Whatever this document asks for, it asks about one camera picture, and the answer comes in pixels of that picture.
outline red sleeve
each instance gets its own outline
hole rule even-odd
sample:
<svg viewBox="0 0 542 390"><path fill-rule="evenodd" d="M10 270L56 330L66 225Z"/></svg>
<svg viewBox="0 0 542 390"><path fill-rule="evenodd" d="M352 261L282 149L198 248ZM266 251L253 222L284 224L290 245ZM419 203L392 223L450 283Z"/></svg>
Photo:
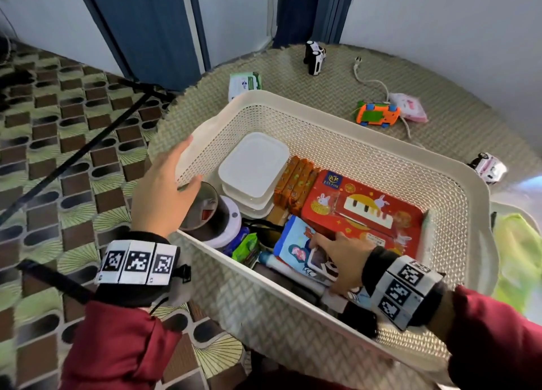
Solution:
<svg viewBox="0 0 542 390"><path fill-rule="evenodd" d="M511 306L458 286L446 340L451 380L461 390L541 388L542 327Z"/></svg>
<svg viewBox="0 0 542 390"><path fill-rule="evenodd" d="M141 309L90 301L64 361L61 390L148 390L162 377L180 333Z"/></svg>

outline green package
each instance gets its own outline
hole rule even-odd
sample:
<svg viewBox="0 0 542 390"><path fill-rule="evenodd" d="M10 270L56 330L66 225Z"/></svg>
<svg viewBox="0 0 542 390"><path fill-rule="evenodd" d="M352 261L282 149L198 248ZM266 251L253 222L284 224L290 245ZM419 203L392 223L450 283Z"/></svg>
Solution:
<svg viewBox="0 0 542 390"><path fill-rule="evenodd" d="M258 236L256 233L250 233L247 235L241 244L231 254L231 258L236 262L243 263L243 261L249 256L250 252L258 246Z"/></svg>

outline patterned floor mat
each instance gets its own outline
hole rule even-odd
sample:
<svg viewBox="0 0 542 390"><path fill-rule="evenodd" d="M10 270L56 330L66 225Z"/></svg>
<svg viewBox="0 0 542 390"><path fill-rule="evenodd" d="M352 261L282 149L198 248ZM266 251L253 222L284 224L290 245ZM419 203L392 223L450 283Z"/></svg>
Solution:
<svg viewBox="0 0 542 390"><path fill-rule="evenodd" d="M0 213L143 95L115 75L28 46L0 75L16 69L35 81L4 92L10 109L0 116ZM31 258L95 289L101 254L128 229L147 144L167 106L147 100L0 228L0 376L17 388L58 386L84 308L14 266ZM157 388L232 388L245 377L242 344L195 303L158 315L185 334Z"/></svg>

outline container lid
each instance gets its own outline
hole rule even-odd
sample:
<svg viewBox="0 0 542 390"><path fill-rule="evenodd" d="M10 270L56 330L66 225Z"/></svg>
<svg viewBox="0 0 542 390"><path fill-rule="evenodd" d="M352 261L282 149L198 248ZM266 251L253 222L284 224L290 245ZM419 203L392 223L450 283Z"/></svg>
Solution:
<svg viewBox="0 0 542 390"><path fill-rule="evenodd" d="M290 157L288 146L260 132L249 133L218 168L220 180L251 198L273 185Z"/></svg>

